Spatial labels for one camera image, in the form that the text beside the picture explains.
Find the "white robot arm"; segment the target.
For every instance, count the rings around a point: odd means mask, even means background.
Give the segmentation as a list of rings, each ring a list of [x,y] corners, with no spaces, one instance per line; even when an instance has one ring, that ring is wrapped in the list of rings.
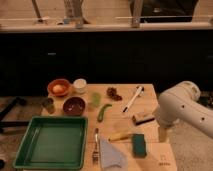
[[[198,103],[201,91],[191,81],[182,81],[163,91],[154,114],[162,128],[170,128],[180,119],[213,138],[213,110]]]

